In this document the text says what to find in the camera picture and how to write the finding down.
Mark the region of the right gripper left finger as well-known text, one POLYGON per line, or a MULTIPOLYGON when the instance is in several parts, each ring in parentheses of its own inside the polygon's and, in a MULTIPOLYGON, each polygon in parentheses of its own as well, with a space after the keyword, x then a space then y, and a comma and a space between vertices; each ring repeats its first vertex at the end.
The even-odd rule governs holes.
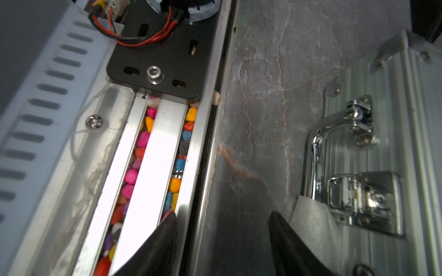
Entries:
POLYGON ((177 217, 169 213, 116 276, 170 276, 177 251, 177 217))

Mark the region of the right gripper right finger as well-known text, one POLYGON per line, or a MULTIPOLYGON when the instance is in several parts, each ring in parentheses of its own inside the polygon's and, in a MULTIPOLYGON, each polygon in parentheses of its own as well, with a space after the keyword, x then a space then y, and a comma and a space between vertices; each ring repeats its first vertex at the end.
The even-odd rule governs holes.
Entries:
POLYGON ((268 229, 276 275, 333 275, 333 272, 310 251, 279 212, 271 212, 268 229))

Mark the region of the silver aluminium poker case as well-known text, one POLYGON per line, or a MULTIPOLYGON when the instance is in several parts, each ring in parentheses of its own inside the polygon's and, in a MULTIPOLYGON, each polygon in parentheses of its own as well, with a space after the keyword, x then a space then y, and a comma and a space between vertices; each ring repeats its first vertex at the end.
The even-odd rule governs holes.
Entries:
POLYGON ((441 275, 441 50, 402 31, 324 92, 291 217, 319 274, 441 275))

